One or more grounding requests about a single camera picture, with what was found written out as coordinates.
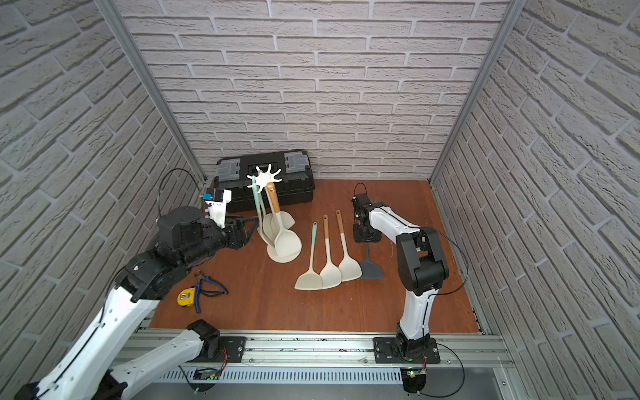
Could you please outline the cream spoon green handle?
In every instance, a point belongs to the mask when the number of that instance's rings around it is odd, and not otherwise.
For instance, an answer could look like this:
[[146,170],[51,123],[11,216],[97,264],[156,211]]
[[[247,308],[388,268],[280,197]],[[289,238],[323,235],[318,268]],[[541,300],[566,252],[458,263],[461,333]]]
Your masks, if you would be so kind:
[[252,191],[253,191],[253,200],[256,207],[257,215],[258,215],[258,234],[265,241],[268,246],[273,246],[273,241],[266,235],[263,231],[263,211],[262,211],[262,196],[258,191],[258,185],[256,183],[256,177],[249,175],[248,176],[252,181]]

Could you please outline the cream utensil rack stand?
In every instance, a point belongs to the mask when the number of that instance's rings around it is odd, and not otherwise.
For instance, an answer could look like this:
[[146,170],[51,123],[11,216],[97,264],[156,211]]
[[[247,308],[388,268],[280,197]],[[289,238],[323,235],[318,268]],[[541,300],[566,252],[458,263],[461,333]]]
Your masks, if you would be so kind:
[[[253,198],[258,213],[258,233],[261,238],[268,245],[268,256],[277,263],[289,263],[293,261],[302,251],[302,242],[298,235],[291,230],[294,224],[293,217],[286,212],[283,212],[278,200],[278,194],[275,188],[275,183],[281,182],[277,175],[280,173],[280,169],[275,173],[271,172],[272,165],[268,165],[266,171],[262,171],[260,167],[256,167],[258,171],[257,176],[248,175],[248,178],[252,181],[250,188],[253,191]],[[271,227],[270,230],[265,231],[268,226],[268,218],[263,215],[263,203],[262,191],[265,191],[268,196],[268,201],[271,206],[271,219],[270,223],[276,223],[275,227]]]

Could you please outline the cream slotted turner wooden handle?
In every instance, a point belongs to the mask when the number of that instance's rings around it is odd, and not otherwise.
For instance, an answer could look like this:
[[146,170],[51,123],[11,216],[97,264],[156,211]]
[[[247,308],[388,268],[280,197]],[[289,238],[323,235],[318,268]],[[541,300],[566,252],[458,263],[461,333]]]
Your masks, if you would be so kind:
[[338,230],[343,247],[343,260],[338,265],[338,269],[342,275],[343,282],[349,282],[361,278],[362,270],[359,263],[349,255],[346,242],[345,229],[343,226],[343,214],[340,210],[336,210],[336,219],[338,222]]

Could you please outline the grey spatula green handle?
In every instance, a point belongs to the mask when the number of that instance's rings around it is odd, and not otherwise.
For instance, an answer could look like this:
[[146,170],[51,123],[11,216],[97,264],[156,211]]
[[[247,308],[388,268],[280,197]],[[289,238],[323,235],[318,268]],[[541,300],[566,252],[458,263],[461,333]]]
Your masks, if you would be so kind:
[[365,280],[381,280],[383,279],[383,271],[379,265],[374,263],[370,258],[369,243],[365,243],[365,260],[360,263],[362,271],[361,279]]

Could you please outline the cream ladle wooden handle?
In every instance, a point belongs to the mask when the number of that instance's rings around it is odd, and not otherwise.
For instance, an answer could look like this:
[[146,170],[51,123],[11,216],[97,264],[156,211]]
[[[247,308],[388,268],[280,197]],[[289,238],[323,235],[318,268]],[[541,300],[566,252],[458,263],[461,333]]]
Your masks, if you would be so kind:
[[302,242],[298,235],[292,230],[285,228],[281,215],[281,208],[274,183],[266,185],[266,191],[273,215],[279,224],[278,234],[273,240],[278,263],[289,263],[293,261],[302,251]]

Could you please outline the cream spatula wooden handle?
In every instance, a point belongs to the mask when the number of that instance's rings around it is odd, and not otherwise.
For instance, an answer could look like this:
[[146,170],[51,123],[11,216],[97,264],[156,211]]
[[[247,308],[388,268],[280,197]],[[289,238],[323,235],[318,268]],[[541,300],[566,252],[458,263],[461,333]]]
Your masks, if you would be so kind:
[[323,235],[326,253],[326,263],[320,273],[322,289],[336,288],[342,282],[342,275],[331,257],[328,215],[323,215]]

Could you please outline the cream spatula green handle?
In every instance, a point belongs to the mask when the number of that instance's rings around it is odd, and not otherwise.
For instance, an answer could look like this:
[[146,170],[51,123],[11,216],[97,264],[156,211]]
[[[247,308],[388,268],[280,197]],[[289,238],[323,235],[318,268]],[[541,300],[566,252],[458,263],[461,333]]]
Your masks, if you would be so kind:
[[314,222],[312,227],[311,250],[308,270],[298,277],[294,285],[294,288],[298,291],[317,291],[323,288],[322,278],[318,273],[314,271],[313,267],[317,231],[318,224]]

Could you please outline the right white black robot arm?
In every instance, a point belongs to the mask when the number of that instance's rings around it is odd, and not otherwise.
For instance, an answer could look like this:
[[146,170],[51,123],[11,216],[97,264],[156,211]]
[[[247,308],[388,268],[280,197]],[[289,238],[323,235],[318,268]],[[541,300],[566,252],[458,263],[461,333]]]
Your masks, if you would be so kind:
[[446,296],[449,268],[441,240],[444,233],[420,227],[398,216],[386,203],[374,203],[366,191],[354,192],[353,238],[378,243],[388,238],[396,246],[398,276],[406,289],[403,315],[393,338],[373,340],[375,362],[438,364],[444,346],[431,336],[429,320],[435,298]]

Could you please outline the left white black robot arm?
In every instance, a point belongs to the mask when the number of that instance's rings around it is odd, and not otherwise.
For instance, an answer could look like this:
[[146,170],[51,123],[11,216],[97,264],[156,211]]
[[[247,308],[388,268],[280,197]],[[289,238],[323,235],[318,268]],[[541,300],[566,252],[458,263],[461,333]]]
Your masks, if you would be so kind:
[[190,206],[158,219],[158,237],[118,272],[101,311],[47,376],[23,385],[16,399],[130,399],[168,371],[201,358],[228,360],[220,332],[200,319],[171,341],[135,358],[113,362],[149,313],[200,263],[225,248],[249,243],[246,218],[221,222]]

